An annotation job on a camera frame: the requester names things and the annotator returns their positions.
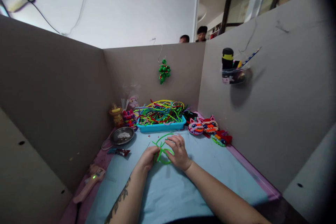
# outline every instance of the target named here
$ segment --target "glue gun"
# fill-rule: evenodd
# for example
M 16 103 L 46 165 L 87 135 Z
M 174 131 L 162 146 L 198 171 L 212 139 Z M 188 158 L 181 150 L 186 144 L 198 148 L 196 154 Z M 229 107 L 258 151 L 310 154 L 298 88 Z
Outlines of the glue gun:
M 87 182 L 87 184 L 85 185 L 85 187 L 83 188 L 83 190 L 73 199 L 73 202 L 75 204 L 79 203 L 79 202 L 83 202 L 85 200 L 85 198 L 87 197 L 87 195 L 90 193 L 90 191 L 92 190 L 92 188 L 94 187 L 94 185 L 99 182 L 102 181 L 105 175 L 105 170 L 103 168 L 100 168 L 97 165 L 90 165 L 90 178 L 89 181 Z

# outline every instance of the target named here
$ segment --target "person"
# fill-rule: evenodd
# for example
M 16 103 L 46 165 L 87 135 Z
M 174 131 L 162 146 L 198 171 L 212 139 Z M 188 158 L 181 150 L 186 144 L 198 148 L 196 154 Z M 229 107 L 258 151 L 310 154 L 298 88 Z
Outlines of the person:
M 208 28 L 206 26 L 201 26 L 197 30 L 197 40 L 196 42 L 205 42 L 205 35 L 207 34 Z
M 174 152 L 174 156 L 167 152 L 168 159 L 189 177 L 201 193 L 208 207 L 221 222 L 227 224 L 270 224 L 245 200 L 192 161 L 188 157 L 184 139 L 181 135 L 173 135 L 168 137 L 168 140 L 165 143 Z M 144 151 L 125 187 L 115 201 L 105 224 L 138 222 L 147 174 L 153 166 L 154 155 L 159 150 L 159 147 L 151 146 Z
M 180 41 L 178 42 L 179 44 L 183 44 L 183 43 L 189 43 L 189 36 L 188 35 L 182 35 L 180 37 Z

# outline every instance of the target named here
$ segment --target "tattoo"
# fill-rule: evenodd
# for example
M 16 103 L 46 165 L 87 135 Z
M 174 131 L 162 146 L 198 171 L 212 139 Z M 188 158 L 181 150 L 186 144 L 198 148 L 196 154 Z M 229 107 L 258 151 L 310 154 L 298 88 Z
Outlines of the tattoo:
M 128 191 L 127 191 L 127 187 L 128 187 L 128 183 L 131 181 L 131 176 L 128 178 L 128 181 L 124 187 L 124 189 L 121 191 L 121 193 L 119 194 L 119 197 L 117 198 L 117 200 L 115 201 L 110 213 L 108 214 L 106 220 L 105 220 L 105 224 L 109 224 L 110 220 L 112 219 L 112 212 L 114 210 L 114 214 L 117 213 L 118 210 L 118 206 L 119 206 L 119 202 L 121 202 L 121 196 L 123 198 L 123 200 L 125 200 L 125 197 L 128 195 Z

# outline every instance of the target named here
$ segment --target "pipe cleaner cat face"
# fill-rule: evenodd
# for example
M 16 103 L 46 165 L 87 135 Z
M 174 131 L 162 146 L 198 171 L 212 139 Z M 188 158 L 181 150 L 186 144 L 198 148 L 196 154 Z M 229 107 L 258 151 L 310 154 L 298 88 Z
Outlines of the pipe cleaner cat face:
M 188 130 L 191 134 L 193 135 L 200 135 L 203 133 L 203 125 L 201 124 L 201 122 L 198 121 L 198 117 L 197 120 L 195 121 L 194 119 L 190 118 L 190 124 L 188 126 Z
M 125 120 L 131 120 L 135 117 L 134 113 L 132 110 L 129 110 L 129 111 L 123 111 L 123 117 Z
M 215 133 L 218 130 L 218 124 L 215 121 L 214 116 L 212 115 L 208 119 L 199 119 L 204 127 L 204 131 L 206 133 Z

